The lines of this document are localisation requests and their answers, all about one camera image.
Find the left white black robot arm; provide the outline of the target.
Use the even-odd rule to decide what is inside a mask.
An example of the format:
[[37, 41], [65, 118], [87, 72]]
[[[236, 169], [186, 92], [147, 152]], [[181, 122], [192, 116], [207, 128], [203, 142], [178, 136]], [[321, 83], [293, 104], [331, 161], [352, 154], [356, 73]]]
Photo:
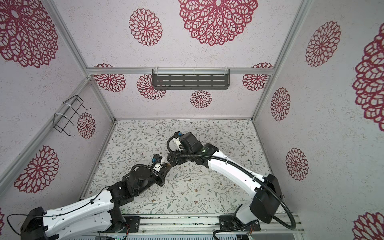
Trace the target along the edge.
[[21, 226], [21, 239], [68, 240], [94, 232], [118, 232], [127, 224], [120, 207], [152, 185], [163, 186], [171, 168], [170, 164], [137, 164], [121, 181], [95, 196], [57, 209], [35, 208]]

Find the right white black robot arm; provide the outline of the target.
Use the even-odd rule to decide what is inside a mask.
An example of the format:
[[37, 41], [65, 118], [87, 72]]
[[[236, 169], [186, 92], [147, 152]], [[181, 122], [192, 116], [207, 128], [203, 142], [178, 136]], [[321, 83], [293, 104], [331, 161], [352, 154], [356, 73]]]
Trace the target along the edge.
[[167, 140], [166, 146], [169, 151], [167, 159], [173, 167], [193, 162], [222, 174], [252, 198], [236, 210], [236, 221], [247, 224], [259, 220], [269, 224], [275, 218], [278, 208], [283, 205], [283, 194], [275, 176], [263, 176], [246, 169], [216, 146], [209, 143], [203, 145], [191, 132], [176, 132]]

